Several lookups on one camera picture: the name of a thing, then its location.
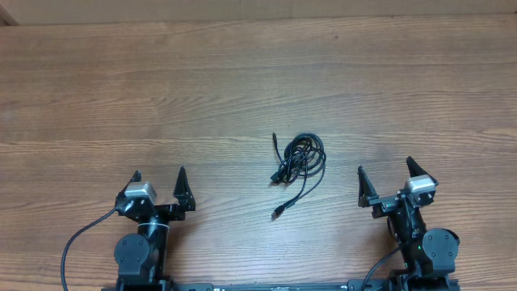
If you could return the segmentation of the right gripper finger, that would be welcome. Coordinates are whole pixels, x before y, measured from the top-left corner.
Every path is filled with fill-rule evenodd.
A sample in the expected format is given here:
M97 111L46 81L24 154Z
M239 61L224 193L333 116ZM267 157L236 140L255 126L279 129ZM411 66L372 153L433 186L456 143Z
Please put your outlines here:
M425 171L423 168L421 168L418 163L411 157L408 156L406 158L406 165L408 167L409 173L411 177L421 176L421 175L428 175L429 178L433 181L435 186L439 185L439 182L437 179L435 179L431 174L429 174L427 171Z
M358 206L361 208L366 208L371 205L370 201L378 199L379 195L377 194L375 188L367 176L366 171L362 166L358 167L357 174L359 177Z

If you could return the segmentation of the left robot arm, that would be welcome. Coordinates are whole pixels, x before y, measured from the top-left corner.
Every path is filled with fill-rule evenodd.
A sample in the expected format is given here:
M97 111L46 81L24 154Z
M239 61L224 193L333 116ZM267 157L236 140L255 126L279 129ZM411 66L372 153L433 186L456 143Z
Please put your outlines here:
M117 194L115 211L137 223L137 231L116 244L118 264L117 290L177 290L171 276L165 274L169 223L183 221L195 211L196 202L181 167L174 186L174 204L158 205L157 193L149 181L136 171Z

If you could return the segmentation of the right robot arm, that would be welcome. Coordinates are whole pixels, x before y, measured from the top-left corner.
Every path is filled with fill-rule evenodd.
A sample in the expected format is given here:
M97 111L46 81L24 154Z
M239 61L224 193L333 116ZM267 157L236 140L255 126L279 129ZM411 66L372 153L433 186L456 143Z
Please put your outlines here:
M387 218L395 249L380 259L359 281L362 290L458 290L457 280L449 275L456 270L455 259L460 239L444 228L428 229L421 208L434 202L437 179L423 170L412 157L406 159L410 177L392 196L377 194L363 167L358 167L358 206L370 208L374 218ZM403 269L395 269L383 280L374 272L396 253L401 253Z

